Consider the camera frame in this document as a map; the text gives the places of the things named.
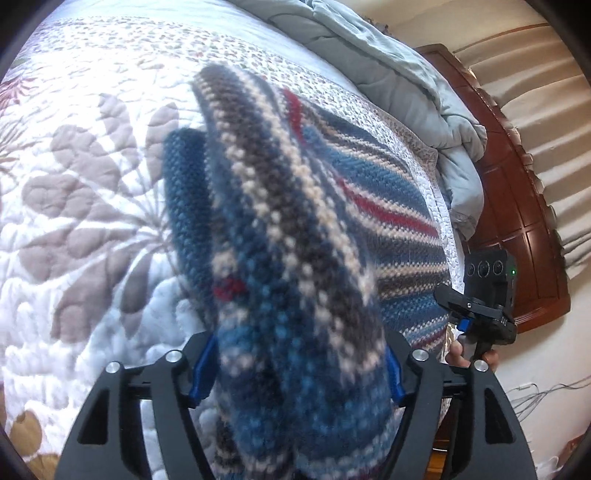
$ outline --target human hand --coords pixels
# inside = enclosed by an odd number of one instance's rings
[[[454,340],[452,343],[449,353],[445,357],[445,361],[453,367],[469,367],[470,361],[462,357],[464,347],[460,342]],[[495,350],[488,350],[487,353],[482,355],[482,359],[489,365],[491,370],[494,372],[499,366],[499,354]]]

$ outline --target red stripe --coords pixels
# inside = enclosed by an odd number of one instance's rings
[[[288,89],[283,89],[283,95],[287,99],[289,108],[289,121],[291,129],[297,135],[297,138],[302,141],[304,137],[301,134],[301,103],[296,94],[290,92]]]
[[[246,293],[246,285],[239,278],[222,278],[213,286],[213,296],[220,301],[232,301],[236,296],[244,293]]]
[[[353,192],[350,188],[348,188],[343,179],[339,179],[338,182],[340,187],[345,192],[345,195],[353,200],[354,204],[357,205],[360,210],[370,214],[380,222],[388,223],[390,225],[402,226],[415,232],[430,235],[433,238],[437,238],[439,236],[439,233],[435,227],[402,213],[389,212],[379,205],[376,205],[371,200]]]

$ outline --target knitted sweater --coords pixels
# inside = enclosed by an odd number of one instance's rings
[[[446,257],[407,166],[243,70],[195,78],[206,132],[165,142],[180,265],[217,331],[215,472],[370,478],[397,431],[382,322],[439,353]]]

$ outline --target wooden headboard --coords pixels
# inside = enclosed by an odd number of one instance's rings
[[[447,79],[488,133],[485,156],[476,163],[485,192],[484,210],[464,250],[501,245],[515,256],[513,313],[519,332],[556,320],[570,310],[570,296],[552,211],[536,188],[531,156],[501,109],[444,45],[417,51]]]

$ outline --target white quilted bedspread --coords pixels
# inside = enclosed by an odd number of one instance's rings
[[[461,288],[453,231],[434,177],[436,152],[361,95],[302,61],[193,24],[131,17],[47,22],[0,85],[0,365],[7,431],[22,412],[42,431],[25,460],[61,452],[109,361],[151,363],[203,330],[171,248],[160,162],[168,132],[202,124],[188,81],[210,61],[264,75],[365,128],[404,158]],[[211,406],[208,399],[195,412],[206,445],[216,418]],[[144,410],[154,476],[165,478],[149,404]]]

